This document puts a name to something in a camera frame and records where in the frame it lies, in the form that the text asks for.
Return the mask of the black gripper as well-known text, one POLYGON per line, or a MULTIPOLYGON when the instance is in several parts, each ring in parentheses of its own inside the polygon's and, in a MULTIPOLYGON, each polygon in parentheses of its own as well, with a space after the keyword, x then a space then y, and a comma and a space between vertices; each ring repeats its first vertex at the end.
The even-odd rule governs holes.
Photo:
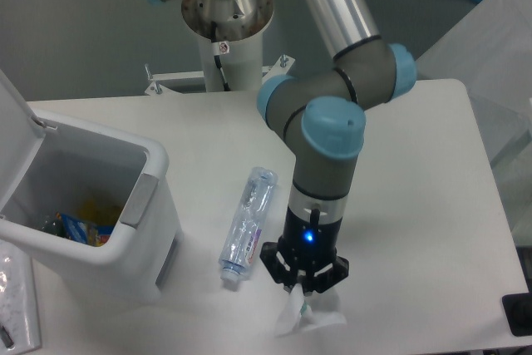
POLYGON ((276 284, 291 291, 305 278, 305 294, 325 293, 347 278, 349 261, 337 254, 342 219, 324 224, 325 215, 311 210, 307 219, 287 208, 278 242, 265 242, 260 259, 276 284))

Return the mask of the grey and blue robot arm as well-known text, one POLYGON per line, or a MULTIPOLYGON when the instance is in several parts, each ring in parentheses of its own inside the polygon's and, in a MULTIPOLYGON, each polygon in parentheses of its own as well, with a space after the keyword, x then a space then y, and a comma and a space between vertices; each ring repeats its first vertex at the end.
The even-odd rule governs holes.
POLYGON ((408 93, 417 72, 404 46, 382 40, 364 0, 306 2, 334 64, 307 79, 263 77, 253 42, 272 21, 273 0, 181 0, 181 12, 199 42, 206 89, 256 91, 259 114, 295 156, 283 233, 260 258, 276 283, 309 295, 348 275, 336 242, 365 113, 408 93))

